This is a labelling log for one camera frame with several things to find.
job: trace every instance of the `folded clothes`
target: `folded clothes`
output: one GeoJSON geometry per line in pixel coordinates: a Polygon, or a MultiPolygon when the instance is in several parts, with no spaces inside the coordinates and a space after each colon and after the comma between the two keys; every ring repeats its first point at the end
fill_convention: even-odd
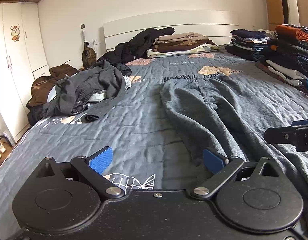
{"type": "Polygon", "coordinates": [[[261,38],[261,39],[253,39],[253,38],[242,38],[237,35],[232,35],[232,36],[234,39],[237,38],[244,42],[256,43],[256,44],[267,44],[267,41],[271,39],[270,37],[261,38]]]}
{"type": "Polygon", "coordinates": [[[278,25],[276,26],[276,32],[278,35],[284,35],[299,41],[308,41],[308,33],[303,32],[299,28],[294,28],[288,25],[278,25]]]}
{"type": "Polygon", "coordinates": [[[275,68],[277,71],[279,71],[279,72],[281,72],[285,75],[288,75],[292,79],[308,79],[307,76],[303,75],[298,70],[285,68],[285,67],[278,65],[278,64],[276,64],[276,63],[274,63],[270,60],[266,60],[266,62],[268,64],[270,64],[273,68],[275,68]]]}
{"type": "MultiPolygon", "coordinates": [[[[259,68],[260,70],[266,72],[266,73],[267,73],[268,75],[270,75],[271,77],[273,77],[273,78],[275,78],[275,79],[277,79],[277,80],[279,80],[279,81],[281,81],[281,82],[283,82],[283,83],[285,83],[285,84],[289,84],[289,83],[286,82],[286,80],[284,80],[284,78],[282,78],[281,76],[279,76],[279,75],[277,75],[277,74],[271,72],[271,71],[268,69],[268,67],[264,66],[261,62],[259,62],[259,61],[256,62],[256,63],[255,63],[255,66],[256,66],[257,68],[259,68]]],[[[308,90],[307,90],[307,88],[304,86],[304,84],[303,84],[302,86],[300,86],[300,87],[295,87],[295,86],[293,86],[293,87],[296,88],[297,90],[299,90],[299,91],[305,93],[306,95],[308,95],[308,90]]]]}
{"type": "Polygon", "coordinates": [[[302,30],[304,33],[308,33],[308,27],[305,27],[305,26],[301,26],[301,27],[298,27],[294,24],[283,24],[283,25],[286,25],[286,26],[290,26],[290,27],[293,27],[293,28],[297,28],[297,29],[300,29],[302,30]]]}
{"type": "Polygon", "coordinates": [[[235,42],[232,42],[232,44],[233,44],[234,46],[237,46],[237,47],[241,48],[241,49],[250,50],[250,51],[261,51],[261,50],[263,49],[263,48],[248,48],[248,47],[239,45],[239,44],[237,44],[237,43],[235,43],[235,42]]]}
{"type": "Polygon", "coordinates": [[[308,49],[308,41],[299,41],[296,38],[291,38],[291,37],[284,36],[284,35],[279,35],[278,39],[287,41],[290,44],[301,47],[303,49],[308,49]]]}
{"type": "Polygon", "coordinates": [[[207,36],[203,36],[201,34],[199,34],[199,36],[190,36],[190,37],[183,37],[183,38],[178,38],[178,39],[171,39],[171,40],[156,40],[154,41],[153,45],[159,45],[159,44],[168,44],[171,42],[182,42],[182,41],[204,41],[204,42],[208,42],[209,38],[207,36]]]}
{"type": "Polygon", "coordinates": [[[180,33],[180,34],[172,34],[172,35],[164,35],[160,36],[155,41],[169,41],[181,38],[191,38],[191,37],[198,37],[202,36],[200,33],[180,33]]]}
{"type": "Polygon", "coordinates": [[[288,84],[294,86],[294,87],[300,87],[303,85],[303,83],[300,80],[296,80],[296,79],[288,79],[287,77],[284,76],[283,73],[273,69],[272,67],[268,66],[267,67],[271,72],[273,72],[276,75],[281,76],[288,84]]]}
{"type": "Polygon", "coordinates": [[[210,45],[210,44],[203,44],[200,46],[197,46],[194,49],[190,50],[184,50],[184,51],[173,51],[173,52],[155,52],[152,49],[147,50],[147,57],[148,58],[155,58],[155,57],[168,57],[168,56],[177,56],[177,55],[189,55],[189,54],[196,54],[196,53],[201,53],[201,52],[210,52],[212,49],[214,50],[219,50],[219,47],[215,45],[210,45]]]}
{"type": "Polygon", "coordinates": [[[184,50],[194,49],[197,46],[203,44],[205,44],[205,42],[200,42],[192,45],[158,46],[156,49],[154,48],[153,51],[162,53],[173,52],[173,51],[184,51],[184,50]]]}
{"type": "Polygon", "coordinates": [[[300,73],[304,74],[308,77],[308,63],[300,63],[297,64],[293,61],[291,61],[289,58],[286,58],[274,50],[272,50],[270,47],[262,49],[259,52],[259,58],[266,60],[270,60],[278,65],[281,65],[285,68],[289,69],[295,69],[298,70],[300,73]]]}
{"type": "Polygon", "coordinates": [[[252,41],[244,41],[237,36],[233,36],[233,39],[231,41],[235,42],[238,45],[248,47],[248,48],[266,48],[266,47],[268,47],[267,41],[266,41],[266,43],[254,43],[252,41]]]}
{"type": "Polygon", "coordinates": [[[271,45],[270,48],[296,64],[308,63],[308,57],[305,57],[305,55],[297,55],[296,53],[289,51],[288,49],[284,49],[276,45],[271,45]]]}
{"type": "Polygon", "coordinates": [[[228,45],[225,46],[225,49],[228,53],[236,55],[238,57],[250,60],[250,61],[258,61],[259,60],[259,52],[241,49],[237,46],[228,45]]]}
{"type": "Polygon", "coordinates": [[[277,46],[277,48],[275,47],[273,48],[275,48],[274,50],[279,54],[283,54],[283,55],[288,54],[290,55],[290,57],[301,56],[301,57],[308,58],[308,49],[303,49],[299,46],[292,45],[285,40],[280,40],[280,39],[270,40],[268,41],[268,45],[277,46]]]}
{"type": "Polygon", "coordinates": [[[162,43],[158,43],[158,44],[155,44],[153,45],[153,48],[154,49],[157,49],[159,47],[166,47],[166,46],[181,46],[181,45],[184,45],[184,46],[190,46],[190,45],[194,45],[194,44],[199,44],[199,43],[207,43],[207,44],[210,44],[210,45],[215,45],[216,44],[210,40],[210,39],[203,39],[203,40],[197,40],[197,41],[191,41],[191,40],[186,40],[186,41],[174,41],[174,42],[168,42],[168,41],[164,41],[162,43]]]}
{"type": "Polygon", "coordinates": [[[231,34],[236,35],[238,37],[250,38],[250,39],[266,38],[266,32],[248,31],[248,30],[244,30],[244,29],[233,30],[233,31],[231,31],[231,34]]]}

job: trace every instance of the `beige folded shirt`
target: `beige folded shirt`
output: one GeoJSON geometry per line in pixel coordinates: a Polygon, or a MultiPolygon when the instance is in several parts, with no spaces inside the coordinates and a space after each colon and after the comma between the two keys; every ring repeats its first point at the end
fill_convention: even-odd
{"type": "Polygon", "coordinates": [[[169,40],[175,40],[180,38],[188,38],[188,37],[196,37],[196,36],[202,36],[199,33],[180,33],[180,34],[172,34],[172,35],[164,35],[158,37],[157,40],[159,41],[169,41],[169,40]]]}

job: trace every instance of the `wardrobe handle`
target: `wardrobe handle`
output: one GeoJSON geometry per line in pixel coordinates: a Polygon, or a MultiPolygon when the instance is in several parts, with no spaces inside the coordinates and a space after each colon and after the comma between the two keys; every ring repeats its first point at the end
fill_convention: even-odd
{"type": "Polygon", "coordinates": [[[6,57],[6,62],[8,63],[8,69],[10,69],[10,63],[9,63],[8,57],[6,57]]]}
{"type": "Polygon", "coordinates": [[[11,67],[11,72],[13,71],[12,69],[12,61],[11,61],[11,57],[9,56],[9,59],[10,59],[10,67],[11,67]]]}

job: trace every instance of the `white drawer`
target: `white drawer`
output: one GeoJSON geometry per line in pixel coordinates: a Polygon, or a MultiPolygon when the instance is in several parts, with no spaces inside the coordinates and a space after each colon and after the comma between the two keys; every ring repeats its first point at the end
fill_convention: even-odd
{"type": "Polygon", "coordinates": [[[42,68],[39,68],[38,70],[35,70],[33,72],[34,79],[38,79],[39,77],[43,77],[43,76],[51,76],[49,70],[50,70],[50,68],[49,68],[48,65],[46,65],[42,68]]]}

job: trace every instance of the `bedspread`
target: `bedspread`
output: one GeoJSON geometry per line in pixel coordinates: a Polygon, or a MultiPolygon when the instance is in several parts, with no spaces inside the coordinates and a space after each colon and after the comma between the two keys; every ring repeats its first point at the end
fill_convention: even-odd
{"type": "MultiPolygon", "coordinates": [[[[46,156],[53,156],[57,162],[68,162],[75,156],[90,156],[110,146],[113,162],[103,175],[124,190],[195,187],[204,179],[206,170],[192,160],[163,107],[160,89],[166,77],[198,74],[204,66],[230,68],[230,77],[266,105],[280,124],[288,126],[293,121],[308,119],[308,96],[270,77],[256,68],[254,62],[224,50],[142,59],[129,65],[132,87],[103,119],[83,123],[81,115],[74,119],[46,118],[31,128],[13,149],[11,157],[0,168],[0,238],[6,239],[18,230],[12,200],[46,156]]],[[[289,161],[302,160],[290,155],[289,161]]]]}

